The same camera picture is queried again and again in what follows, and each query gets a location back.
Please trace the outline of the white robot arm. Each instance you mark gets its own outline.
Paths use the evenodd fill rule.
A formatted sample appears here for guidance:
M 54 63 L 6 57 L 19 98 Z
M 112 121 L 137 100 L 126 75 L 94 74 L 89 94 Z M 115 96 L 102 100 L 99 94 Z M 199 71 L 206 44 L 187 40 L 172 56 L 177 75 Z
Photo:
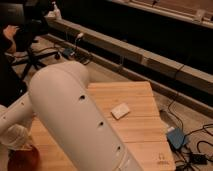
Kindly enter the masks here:
M 78 171 L 143 171 L 87 93 L 88 84 L 79 62 L 40 69 L 28 92 L 0 113 L 0 138 L 18 138 L 15 124 L 36 115 Z

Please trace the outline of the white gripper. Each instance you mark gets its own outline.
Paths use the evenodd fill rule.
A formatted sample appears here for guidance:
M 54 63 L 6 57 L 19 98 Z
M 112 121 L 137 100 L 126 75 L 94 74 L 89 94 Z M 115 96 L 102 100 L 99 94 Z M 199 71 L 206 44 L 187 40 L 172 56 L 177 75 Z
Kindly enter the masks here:
M 11 150 L 29 151 L 33 147 L 30 129 L 18 124 L 0 134 L 0 143 Z

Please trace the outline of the person's hand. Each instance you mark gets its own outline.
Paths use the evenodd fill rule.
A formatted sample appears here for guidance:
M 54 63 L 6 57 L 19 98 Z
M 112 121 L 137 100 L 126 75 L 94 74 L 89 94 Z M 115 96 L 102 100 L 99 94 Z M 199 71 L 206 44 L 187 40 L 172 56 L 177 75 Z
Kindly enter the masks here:
M 8 53 L 15 53 L 16 52 L 16 43 L 14 40 L 14 36 L 16 35 L 16 32 L 18 31 L 17 26 L 8 25 L 6 28 L 3 29 L 4 36 L 12 42 L 12 45 L 7 50 Z

